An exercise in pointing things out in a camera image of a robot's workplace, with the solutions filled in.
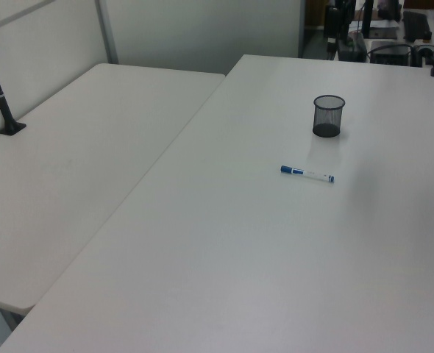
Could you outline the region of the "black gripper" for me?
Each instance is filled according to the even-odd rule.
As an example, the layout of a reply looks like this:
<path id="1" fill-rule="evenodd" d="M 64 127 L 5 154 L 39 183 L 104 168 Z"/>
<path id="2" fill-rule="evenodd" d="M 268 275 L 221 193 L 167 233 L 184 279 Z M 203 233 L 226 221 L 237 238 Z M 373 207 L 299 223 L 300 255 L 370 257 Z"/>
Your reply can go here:
<path id="1" fill-rule="evenodd" d="M 325 38 L 327 39 L 327 52 L 336 51 L 340 22 L 340 41 L 342 44 L 347 45 L 349 25 L 352 22 L 352 11 L 355 8 L 356 0 L 335 0 L 335 7 L 326 7 Z"/>

